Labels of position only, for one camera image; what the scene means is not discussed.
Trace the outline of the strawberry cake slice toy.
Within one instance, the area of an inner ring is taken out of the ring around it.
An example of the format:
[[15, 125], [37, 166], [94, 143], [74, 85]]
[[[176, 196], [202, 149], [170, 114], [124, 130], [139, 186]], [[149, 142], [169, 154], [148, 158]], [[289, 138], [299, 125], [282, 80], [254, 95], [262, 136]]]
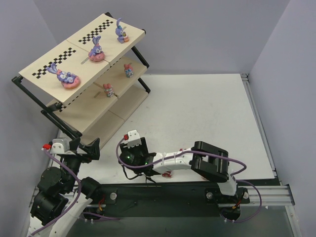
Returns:
[[172, 171], [166, 171], [162, 174], [162, 177], [164, 178], [171, 178], [172, 177]]

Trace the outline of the pink figure flower wreath toy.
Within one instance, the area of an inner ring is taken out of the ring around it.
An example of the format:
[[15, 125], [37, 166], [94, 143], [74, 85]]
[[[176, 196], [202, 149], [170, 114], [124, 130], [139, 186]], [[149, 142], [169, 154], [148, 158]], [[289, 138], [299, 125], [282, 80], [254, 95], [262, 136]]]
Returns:
[[106, 93], [107, 97], [114, 96], [113, 86], [110, 83], [103, 84], [103, 89], [104, 89], [104, 92]]

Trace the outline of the pink figure blue sunglasses toy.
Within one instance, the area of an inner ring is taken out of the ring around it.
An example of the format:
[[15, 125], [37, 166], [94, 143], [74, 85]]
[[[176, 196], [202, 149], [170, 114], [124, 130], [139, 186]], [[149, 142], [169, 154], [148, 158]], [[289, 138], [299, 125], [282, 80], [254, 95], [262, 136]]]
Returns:
[[132, 78], [134, 75], [134, 69], [131, 65], [131, 63], [129, 64], [124, 64], [124, 72], [127, 78]]

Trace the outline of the purple bunny holding cupcake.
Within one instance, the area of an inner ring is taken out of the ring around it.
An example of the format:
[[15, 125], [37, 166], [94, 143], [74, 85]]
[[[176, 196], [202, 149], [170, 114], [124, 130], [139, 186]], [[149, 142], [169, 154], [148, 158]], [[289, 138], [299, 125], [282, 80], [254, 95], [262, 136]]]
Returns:
[[119, 18], [116, 22], [116, 30], [115, 30], [115, 34], [117, 35], [117, 40], [120, 43], [125, 43], [125, 42], [129, 42], [129, 36], [127, 35], [127, 33], [124, 31], [124, 28], [120, 25], [121, 22], [121, 18]]

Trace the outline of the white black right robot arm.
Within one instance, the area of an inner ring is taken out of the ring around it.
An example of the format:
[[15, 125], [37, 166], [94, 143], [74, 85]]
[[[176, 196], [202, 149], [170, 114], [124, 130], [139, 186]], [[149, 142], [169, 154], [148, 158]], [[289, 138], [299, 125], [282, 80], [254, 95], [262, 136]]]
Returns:
[[220, 193], [234, 196], [237, 192], [235, 175], [246, 170], [245, 163], [228, 157], [226, 150], [197, 141], [189, 149], [173, 153], [149, 153], [144, 137], [134, 140], [122, 138], [116, 147], [121, 166], [136, 175], [151, 177], [175, 170], [191, 170], [204, 179], [216, 183]]

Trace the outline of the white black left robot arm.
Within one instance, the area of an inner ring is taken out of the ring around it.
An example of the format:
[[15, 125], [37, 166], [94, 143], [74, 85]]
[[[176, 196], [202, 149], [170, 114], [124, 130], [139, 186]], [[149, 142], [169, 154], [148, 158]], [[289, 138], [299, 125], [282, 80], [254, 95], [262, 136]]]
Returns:
[[78, 178], [81, 164], [100, 158], [100, 140], [82, 145], [80, 138], [57, 138], [42, 150], [59, 167], [51, 166], [41, 175], [30, 211], [30, 237], [65, 237], [86, 207], [103, 204], [101, 185], [93, 178]]

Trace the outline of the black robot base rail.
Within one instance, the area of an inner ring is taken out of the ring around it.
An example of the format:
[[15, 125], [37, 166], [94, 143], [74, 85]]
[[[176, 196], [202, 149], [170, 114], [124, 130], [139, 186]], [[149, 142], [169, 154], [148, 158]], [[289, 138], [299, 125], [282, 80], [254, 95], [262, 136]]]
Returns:
[[86, 219], [126, 217], [218, 217], [240, 216], [240, 205], [249, 204], [248, 190], [233, 196], [221, 194], [211, 182], [101, 184], [83, 209]]

